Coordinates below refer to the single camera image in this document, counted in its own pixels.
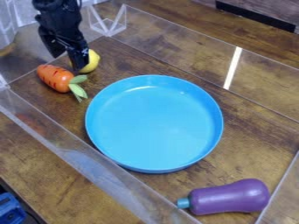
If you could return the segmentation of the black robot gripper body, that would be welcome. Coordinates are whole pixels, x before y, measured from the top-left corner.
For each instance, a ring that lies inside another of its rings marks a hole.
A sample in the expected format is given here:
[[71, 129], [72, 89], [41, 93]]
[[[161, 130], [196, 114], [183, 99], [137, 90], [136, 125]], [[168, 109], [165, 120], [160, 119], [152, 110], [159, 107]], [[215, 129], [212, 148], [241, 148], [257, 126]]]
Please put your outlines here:
[[65, 49], [88, 45], [80, 32], [81, 0], [32, 0], [32, 6], [39, 11], [35, 16], [39, 25]]

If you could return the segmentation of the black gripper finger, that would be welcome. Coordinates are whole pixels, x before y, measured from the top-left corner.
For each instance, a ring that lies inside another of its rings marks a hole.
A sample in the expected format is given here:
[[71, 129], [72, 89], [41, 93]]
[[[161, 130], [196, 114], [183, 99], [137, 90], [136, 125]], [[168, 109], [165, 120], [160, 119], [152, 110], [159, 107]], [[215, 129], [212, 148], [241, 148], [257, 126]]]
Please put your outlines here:
[[64, 45], [59, 43], [55, 36], [51, 35], [49, 31], [41, 26], [39, 27], [39, 35], [51, 56], [57, 58], [65, 52]]
[[87, 45], [77, 45], [67, 49], [72, 68], [79, 71], [89, 63], [89, 48]]

